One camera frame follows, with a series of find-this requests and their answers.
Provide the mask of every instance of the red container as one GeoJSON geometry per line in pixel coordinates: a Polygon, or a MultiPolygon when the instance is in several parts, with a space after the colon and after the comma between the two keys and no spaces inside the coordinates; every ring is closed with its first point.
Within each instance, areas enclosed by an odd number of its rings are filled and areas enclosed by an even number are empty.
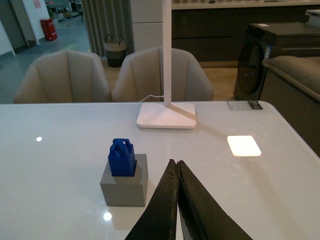
{"type": "Polygon", "coordinates": [[[51,18],[44,18],[40,20],[41,27],[43,30],[43,34],[45,37],[45,40],[47,41],[53,41],[58,38],[55,25],[51,18]]]}

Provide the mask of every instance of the dark cabinet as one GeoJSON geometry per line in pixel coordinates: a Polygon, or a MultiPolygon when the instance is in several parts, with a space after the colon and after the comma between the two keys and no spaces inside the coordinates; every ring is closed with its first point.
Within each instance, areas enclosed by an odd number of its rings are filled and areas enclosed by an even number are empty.
{"type": "Polygon", "coordinates": [[[172,11],[172,47],[199,62],[238,61],[250,23],[305,23],[320,5],[186,9],[172,11]]]}

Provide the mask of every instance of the upholstered chair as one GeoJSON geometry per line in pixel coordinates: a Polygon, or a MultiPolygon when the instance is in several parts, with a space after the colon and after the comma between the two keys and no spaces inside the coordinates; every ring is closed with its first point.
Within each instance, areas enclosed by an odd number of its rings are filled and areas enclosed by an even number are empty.
{"type": "MultiPolygon", "coordinates": [[[[113,102],[138,102],[148,95],[162,96],[163,48],[132,53],[123,61],[112,92],[113,102]]],[[[196,58],[172,48],[172,101],[212,101],[214,90],[196,58]]],[[[160,102],[149,97],[145,102],[160,102]]]]}
{"type": "Polygon", "coordinates": [[[16,104],[112,102],[98,55],[64,50],[37,58],[14,95],[16,104]]]}

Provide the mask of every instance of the gray floor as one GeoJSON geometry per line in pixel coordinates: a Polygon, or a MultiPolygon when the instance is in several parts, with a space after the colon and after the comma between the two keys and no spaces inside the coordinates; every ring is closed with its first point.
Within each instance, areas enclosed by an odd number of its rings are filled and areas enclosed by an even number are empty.
{"type": "Polygon", "coordinates": [[[18,89],[29,65],[38,57],[61,51],[90,51],[86,23],[81,17],[66,19],[55,26],[57,39],[41,41],[15,56],[0,59],[0,104],[13,104],[14,94],[18,89]]]}

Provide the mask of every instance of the doorway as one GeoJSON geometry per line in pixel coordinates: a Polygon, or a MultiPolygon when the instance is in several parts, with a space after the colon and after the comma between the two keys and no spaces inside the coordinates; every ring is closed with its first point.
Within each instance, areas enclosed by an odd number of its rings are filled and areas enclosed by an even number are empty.
{"type": "Polygon", "coordinates": [[[10,0],[0,0],[0,20],[16,54],[28,48],[10,0]]]}

